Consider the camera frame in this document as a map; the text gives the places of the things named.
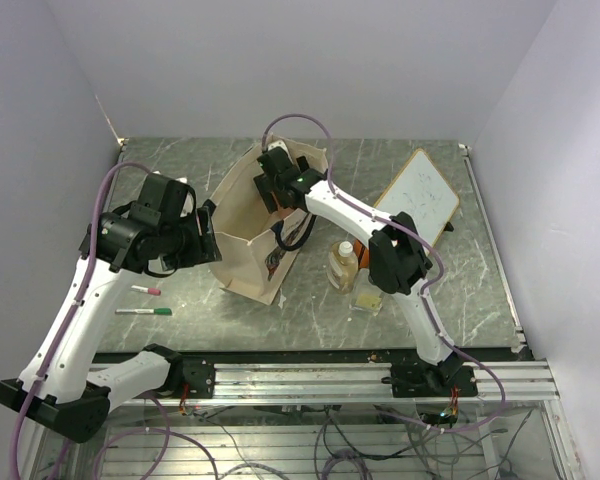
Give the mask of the beige canvas tote bag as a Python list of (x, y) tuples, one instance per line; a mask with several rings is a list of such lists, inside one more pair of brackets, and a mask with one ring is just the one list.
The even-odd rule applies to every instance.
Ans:
[(262, 173), (260, 155), (258, 145), (248, 150), (211, 195), (221, 260), (210, 269), (224, 289), (269, 305), (308, 240), (315, 217), (301, 209), (267, 209), (254, 181)]

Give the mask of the clear bottle with white cap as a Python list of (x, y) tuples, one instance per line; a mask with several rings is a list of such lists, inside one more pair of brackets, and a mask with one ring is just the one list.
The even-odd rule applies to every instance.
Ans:
[(328, 254), (326, 275), (330, 285), (341, 294), (349, 293), (358, 272), (358, 258), (349, 241), (334, 243)]

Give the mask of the amber bottle with black cap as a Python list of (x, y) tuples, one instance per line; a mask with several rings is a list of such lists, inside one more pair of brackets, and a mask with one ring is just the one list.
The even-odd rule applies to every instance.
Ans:
[(350, 308), (377, 315), (382, 308), (383, 299), (384, 292), (372, 282), (369, 270), (360, 270), (350, 293)]

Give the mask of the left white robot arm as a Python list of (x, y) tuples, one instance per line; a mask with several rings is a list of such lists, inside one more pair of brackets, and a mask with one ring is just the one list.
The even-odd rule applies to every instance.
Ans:
[(153, 260), (178, 271), (220, 260), (211, 200), (183, 211), (194, 189), (156, 173), (139, 197), (98, 209), (80, 246), (73, 284), (29, 365), (0, 381), (0, 404), (75, 442), (90, 440), (110, 412), (146, 392), (172, 397), (185, 382), (182, 356), (151, 344), (100, 372), (90, 365), (120, 296)]

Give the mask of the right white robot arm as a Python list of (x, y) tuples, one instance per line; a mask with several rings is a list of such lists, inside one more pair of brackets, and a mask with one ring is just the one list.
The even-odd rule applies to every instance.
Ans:
[(257, 163), (262, 173), (254, 183), (268, 210), (301, 209), (365, 245), (371, 282), (394, 298), (416, 340), (416, 353), (425, 363), (422, 387), (435, 396), (451, 389), (462, 360), (431, 300), (431, 262), (426, 255), (431, 246), (417, 234), (412, 217), (370, 207), (333, 184), (328, 171), (293, 160), (280, 142), (264, 148)]

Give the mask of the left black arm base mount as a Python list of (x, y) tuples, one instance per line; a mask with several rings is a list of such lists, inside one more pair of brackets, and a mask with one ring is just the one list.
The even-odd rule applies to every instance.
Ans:
[(182, 355), (166, 348), (141, 351), (134, 360), (148, 360), (140, 368), (140, 393), (211, 399), (216, 383), (214, 364), (203, 357)]

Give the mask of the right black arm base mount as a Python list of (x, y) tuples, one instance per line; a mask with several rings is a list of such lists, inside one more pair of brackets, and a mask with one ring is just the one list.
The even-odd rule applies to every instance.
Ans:
[(460, 397), (476, 397), (478, 388), (471, 367), (460, 367), (445, 377), (434, 367), (420, 364), (393, 364), (381, 383), (389, 385), (394, 398), (451, 397), (457, 389)]

